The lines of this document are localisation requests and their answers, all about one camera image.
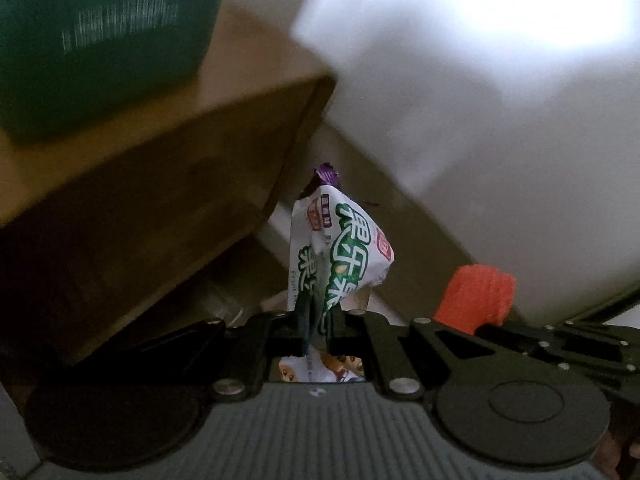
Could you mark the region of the white green snack wrapper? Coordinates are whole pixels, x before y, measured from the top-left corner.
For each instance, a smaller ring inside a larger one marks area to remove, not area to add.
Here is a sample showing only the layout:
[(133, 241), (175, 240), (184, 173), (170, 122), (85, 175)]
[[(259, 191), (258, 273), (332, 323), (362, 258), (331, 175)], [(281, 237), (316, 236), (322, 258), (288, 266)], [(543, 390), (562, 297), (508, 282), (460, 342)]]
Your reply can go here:
[(292, 209), (286, 290), (286, 308), (301, 304), (308, 314), (310, 339), (303, 356), (280, 359), (281, 382), (363, 380), (362, 359), (329, 352), (330, 316), (364, 310), (394, 260), (384, 232), (341, 190), (332, 165), (314, 168)]

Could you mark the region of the brown wooden nightstand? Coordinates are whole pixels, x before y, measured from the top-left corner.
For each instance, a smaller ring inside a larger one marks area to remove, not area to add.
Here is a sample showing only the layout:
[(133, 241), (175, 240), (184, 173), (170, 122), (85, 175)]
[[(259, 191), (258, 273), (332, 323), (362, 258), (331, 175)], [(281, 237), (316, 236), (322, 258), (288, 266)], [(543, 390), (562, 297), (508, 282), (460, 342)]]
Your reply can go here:
[(334, 86), (226, 3), (188, 84), (58, 142), (3, 142), (2, 358), (89, 353), (254, 229)]

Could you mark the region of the green box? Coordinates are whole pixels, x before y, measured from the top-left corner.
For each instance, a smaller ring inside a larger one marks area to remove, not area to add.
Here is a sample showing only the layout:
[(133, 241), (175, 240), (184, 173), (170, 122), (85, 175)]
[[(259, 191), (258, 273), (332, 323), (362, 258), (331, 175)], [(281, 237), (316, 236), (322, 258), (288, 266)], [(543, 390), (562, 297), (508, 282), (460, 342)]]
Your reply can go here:
[(1, 127), (51, 139), (200, 68), (222, 0), (1, 0)]

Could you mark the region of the orange foam net sleeve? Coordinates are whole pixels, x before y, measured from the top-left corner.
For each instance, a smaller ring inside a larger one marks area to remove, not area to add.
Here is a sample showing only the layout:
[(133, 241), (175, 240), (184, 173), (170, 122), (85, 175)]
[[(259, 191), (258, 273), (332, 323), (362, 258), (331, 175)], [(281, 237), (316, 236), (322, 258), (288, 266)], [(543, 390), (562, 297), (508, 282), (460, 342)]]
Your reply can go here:
[(514, 303), (516, 279), (484, 264), (460, 266), (447, 285), (434, 320), (473, 335), (485, 324), (501, 326)]

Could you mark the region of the white bedding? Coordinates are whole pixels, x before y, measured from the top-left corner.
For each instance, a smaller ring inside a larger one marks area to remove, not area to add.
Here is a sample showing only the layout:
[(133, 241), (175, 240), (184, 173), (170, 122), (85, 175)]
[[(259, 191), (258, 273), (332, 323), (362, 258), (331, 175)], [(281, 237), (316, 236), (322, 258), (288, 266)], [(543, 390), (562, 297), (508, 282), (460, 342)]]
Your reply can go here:
[(516, 278), (533, 324), (639, 286), (639, 0), (232, 0), (335, 70), (297, 162), (332, 162), (396, 252), (406, 318), (451, 275)]

